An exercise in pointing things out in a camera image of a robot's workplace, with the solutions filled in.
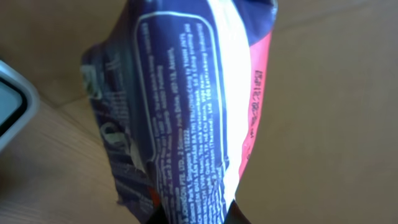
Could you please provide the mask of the red purple pad package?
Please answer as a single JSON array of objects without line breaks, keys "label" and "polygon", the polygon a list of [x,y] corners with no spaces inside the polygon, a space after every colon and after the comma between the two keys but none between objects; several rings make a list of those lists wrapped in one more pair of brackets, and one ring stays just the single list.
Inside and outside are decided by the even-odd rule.
[{"label": "red purple pad package", "polygon": [[271,0],[128,0],[83,54],[118,202],[139,222],[247,222],[235,194],[277,10]]}]

